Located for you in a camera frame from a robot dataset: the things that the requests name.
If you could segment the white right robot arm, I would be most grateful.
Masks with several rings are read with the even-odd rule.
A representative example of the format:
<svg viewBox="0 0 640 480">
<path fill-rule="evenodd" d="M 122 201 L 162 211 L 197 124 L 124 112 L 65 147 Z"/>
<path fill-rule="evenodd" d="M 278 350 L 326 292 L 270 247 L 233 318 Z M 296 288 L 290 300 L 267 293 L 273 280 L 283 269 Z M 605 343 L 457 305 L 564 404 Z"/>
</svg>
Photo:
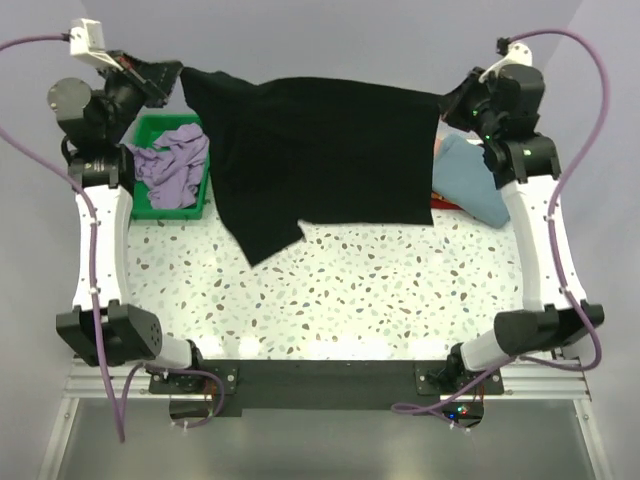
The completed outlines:
<svg viewBox="0 0 640 480">
<path fill-rule="evenodd" d="M 556 145 L 537 132 L 542 73 L 521 64 L 474 68 L 440 102 L 445 123 L 478 135 L 484 162 L 507 207 L 522 269 L 520 310 L 495 315 L 491 330 L 455 345 L 442 375 L 459 393 L 513 360 L 568 347 L 584 337 L 602 356 L 604 309 L 590 302 L 573 267 L 559 189 Z"/>
</svg>

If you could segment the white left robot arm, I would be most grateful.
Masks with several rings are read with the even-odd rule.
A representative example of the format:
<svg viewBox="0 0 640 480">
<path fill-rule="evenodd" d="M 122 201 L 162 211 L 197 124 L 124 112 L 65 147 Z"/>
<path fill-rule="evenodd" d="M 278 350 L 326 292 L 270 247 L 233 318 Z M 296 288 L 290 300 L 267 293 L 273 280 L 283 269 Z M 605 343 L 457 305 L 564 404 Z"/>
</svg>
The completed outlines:
<svg viewBox="0 0 640 480">
<path fill-rule="evenodd" d="M 67 173 L 80 187 L 78 282 L 70 311 L 56 317 L 56 331 L 91 367 L 138 362 L 196 392 L 206 383 L 207 368 L 195 343 L 164 334 L 155 314 L 131 302 L 127 239 L 135 172 L 133 155 L 121 142 L 142 108 L 168 103 L 182 65 L 149 63 L 123 51 L 109 51 L 92 64 L 103 88 L 70 77 L 47 93 L 64 133 Z"/>
</svg>

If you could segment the black t shirt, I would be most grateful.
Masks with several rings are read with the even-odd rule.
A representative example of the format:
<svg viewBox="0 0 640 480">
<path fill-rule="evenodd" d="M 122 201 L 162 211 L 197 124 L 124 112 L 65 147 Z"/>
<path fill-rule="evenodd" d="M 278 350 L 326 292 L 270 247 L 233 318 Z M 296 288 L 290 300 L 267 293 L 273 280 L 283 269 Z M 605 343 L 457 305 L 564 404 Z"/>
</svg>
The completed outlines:
<svg viewBox="0 0 640 480">
<path fill-rule="evenodd" d="M 218 214 L 249 264 L 300 241 L 305 222 L 432 223 L 434 94 L 195 68 L 180 78 L 209 140 Z"/>
</svg>

